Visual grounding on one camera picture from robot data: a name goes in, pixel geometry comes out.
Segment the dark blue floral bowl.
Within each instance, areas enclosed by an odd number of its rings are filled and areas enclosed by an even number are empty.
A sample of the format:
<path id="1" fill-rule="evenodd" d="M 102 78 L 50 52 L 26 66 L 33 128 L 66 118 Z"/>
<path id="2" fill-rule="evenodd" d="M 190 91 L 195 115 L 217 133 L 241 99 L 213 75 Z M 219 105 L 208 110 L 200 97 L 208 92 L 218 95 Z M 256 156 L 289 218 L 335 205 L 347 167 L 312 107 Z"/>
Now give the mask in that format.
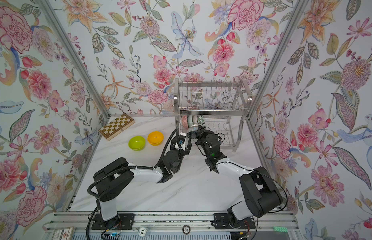
<path id="1" fill-rule="evenodd" d="M 187 137 L 190 139 L 196 139 L 198 132 L 199 132 L 199 125 L 192 125 L 187 132 Z"/>

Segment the green leaf pattern bowl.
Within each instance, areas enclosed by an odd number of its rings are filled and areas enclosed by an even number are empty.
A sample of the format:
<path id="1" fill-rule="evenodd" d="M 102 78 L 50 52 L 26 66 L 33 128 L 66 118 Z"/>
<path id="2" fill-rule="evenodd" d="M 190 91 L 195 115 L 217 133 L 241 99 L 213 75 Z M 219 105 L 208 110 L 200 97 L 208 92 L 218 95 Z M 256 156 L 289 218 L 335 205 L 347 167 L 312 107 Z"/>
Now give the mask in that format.
<path id="1" fill-rule="evenodd" d="M 203 115 L 198 115 L 197 116 L 197 122 L 198 122 L 198 125 L 201 126 L 202 128 L 206 128 L 206 120 L 205 120 L 205 116 Z"/>

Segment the pink striped ceramic bowl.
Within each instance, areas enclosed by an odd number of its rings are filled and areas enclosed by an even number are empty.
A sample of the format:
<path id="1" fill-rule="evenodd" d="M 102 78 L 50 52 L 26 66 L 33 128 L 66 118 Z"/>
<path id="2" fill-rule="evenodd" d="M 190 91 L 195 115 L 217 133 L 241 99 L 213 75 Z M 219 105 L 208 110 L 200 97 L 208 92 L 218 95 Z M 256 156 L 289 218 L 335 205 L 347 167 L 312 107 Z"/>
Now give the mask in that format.
<path id="1" fill-rule="evenodd" d="M 192 120 L 193 120 L 193 125 L 199 125 L 197 116 L 192 116 Z"/>

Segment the pale green ceramic bowl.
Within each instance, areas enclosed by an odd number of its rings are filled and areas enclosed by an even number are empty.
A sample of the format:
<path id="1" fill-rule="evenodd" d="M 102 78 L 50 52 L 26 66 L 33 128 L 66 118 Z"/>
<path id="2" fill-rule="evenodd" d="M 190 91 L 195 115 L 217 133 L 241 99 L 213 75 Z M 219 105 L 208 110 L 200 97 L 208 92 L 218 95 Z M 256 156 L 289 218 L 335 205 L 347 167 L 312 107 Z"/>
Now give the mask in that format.
<path id="1" fill-rule="evenodd" d="M 193 116 L 188 115 L 187 116 L 187 122 L 188 122 L 188 128 L 191 128 L 193 125 Z"/>

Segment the two-tier steel dish rack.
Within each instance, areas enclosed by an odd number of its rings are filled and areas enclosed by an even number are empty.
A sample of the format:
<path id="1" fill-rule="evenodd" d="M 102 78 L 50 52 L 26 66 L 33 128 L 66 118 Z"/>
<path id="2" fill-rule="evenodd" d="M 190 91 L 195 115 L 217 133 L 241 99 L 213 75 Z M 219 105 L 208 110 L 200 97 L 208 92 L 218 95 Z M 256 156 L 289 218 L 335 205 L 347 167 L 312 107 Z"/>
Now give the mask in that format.
<path id="1" fill-rule="evenodd" d="M 205 116 L 206 130 L 221 135 L 222 149 L 236 152 L 242 140 L 245 119 L 249 115 L 252 92 L 245 80 L 234 82 L 175 83 L 176 128 L 187 133 L 182 116 Z"/>

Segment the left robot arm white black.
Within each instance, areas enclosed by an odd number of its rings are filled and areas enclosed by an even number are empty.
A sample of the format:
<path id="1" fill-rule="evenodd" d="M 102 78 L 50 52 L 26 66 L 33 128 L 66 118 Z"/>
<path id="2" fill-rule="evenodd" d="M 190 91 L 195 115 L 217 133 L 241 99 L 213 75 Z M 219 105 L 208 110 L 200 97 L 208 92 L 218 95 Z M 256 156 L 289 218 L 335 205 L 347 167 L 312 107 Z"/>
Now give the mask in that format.
<path id="1" fill-rule="evenodd" d="M 87 188 L 87 193 L 96 198 L 97 210 L 102 220 L 107 222 L 117 217 L 116 197 L 134 182 L 162 184 L 178 173 L 184 156 L 189 155 L 192 141 L 185 134 L 167 141 L 170 150 L 163 152 L 154 167 L 137 166 L 118 158 L 94 174 L 94 182 Z"/>

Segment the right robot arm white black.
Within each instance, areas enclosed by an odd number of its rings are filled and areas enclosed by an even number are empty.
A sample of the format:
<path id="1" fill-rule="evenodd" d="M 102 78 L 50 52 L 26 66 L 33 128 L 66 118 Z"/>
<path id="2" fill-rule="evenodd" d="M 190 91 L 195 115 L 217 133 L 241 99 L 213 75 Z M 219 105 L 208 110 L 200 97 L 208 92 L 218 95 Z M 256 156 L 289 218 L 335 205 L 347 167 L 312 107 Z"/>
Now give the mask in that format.
<path id="1" fill-rule="evenodd" d="M 196 145 L 202 148 L 210 171 L 222 174 L 241 185 L 244 199 L 228 208 L 228 218 L 233 226 L 246 218 L 260 218 L 283 203 L 276 182 L 263 168 L 247 168 L 233 162 L 221 152 L 222 138 L 199 126 Z"/>

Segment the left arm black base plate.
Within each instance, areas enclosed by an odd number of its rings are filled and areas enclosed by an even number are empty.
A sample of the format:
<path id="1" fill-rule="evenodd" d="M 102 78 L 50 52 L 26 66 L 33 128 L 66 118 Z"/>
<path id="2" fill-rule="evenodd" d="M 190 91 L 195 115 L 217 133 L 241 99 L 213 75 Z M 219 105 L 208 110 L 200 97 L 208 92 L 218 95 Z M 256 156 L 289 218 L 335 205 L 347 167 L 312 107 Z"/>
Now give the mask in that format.
<path id="1" fill-rule="evenodd" d="M 101 214 L 95 214 L 91 230 L 131 230 L 133 228 L 135 214 L 118 213 L 116 217 L 105 221 Z"/>

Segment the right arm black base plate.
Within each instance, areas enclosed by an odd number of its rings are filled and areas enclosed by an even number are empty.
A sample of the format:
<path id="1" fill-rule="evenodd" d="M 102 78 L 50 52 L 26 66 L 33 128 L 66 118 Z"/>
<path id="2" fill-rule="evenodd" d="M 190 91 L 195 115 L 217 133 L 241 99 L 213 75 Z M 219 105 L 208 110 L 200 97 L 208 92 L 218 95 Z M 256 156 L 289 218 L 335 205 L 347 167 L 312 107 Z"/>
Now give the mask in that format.
<path id="1" fill-rule="evenodd" d="M 253 217 L 236 220 L 229 213 L 214 213 L 211 225 L 216 230 L 254 230 L 256 222 Z"/>

